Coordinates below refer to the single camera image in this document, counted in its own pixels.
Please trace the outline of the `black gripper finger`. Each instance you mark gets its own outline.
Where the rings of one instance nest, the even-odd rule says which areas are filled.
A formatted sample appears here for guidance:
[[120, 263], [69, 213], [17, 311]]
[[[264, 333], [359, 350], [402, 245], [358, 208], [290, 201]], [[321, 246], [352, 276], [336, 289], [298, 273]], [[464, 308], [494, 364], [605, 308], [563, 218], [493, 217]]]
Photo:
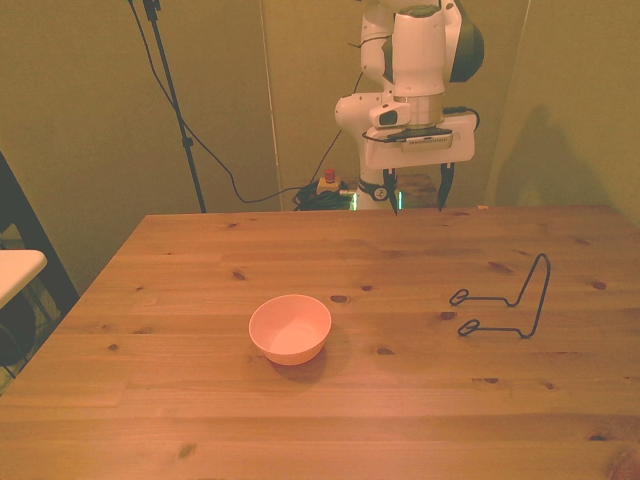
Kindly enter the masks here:
[[386, 200], [389, 202], [395, 215], [398, 214], [398, 199], [397, 199], [397, 174], [395, 169], [383, 170], [383, 188], [386, 192]]
[[447, 163], [440, 165], [440, 185], [437, 192], [437, 208], [441, 211], [445, 206], [453, 185], [455, 164]]

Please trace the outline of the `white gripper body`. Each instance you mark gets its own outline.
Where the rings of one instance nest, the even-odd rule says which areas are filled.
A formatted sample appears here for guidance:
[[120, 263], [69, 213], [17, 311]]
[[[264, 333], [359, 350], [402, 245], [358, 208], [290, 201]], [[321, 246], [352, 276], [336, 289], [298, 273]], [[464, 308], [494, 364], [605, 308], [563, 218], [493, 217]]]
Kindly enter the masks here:
[[476, 116], [446, 116], [435, 127], [378, 130], [363, 134], [363, 159], [370, 169], [397, 169], [469, 161], [475, 153]]

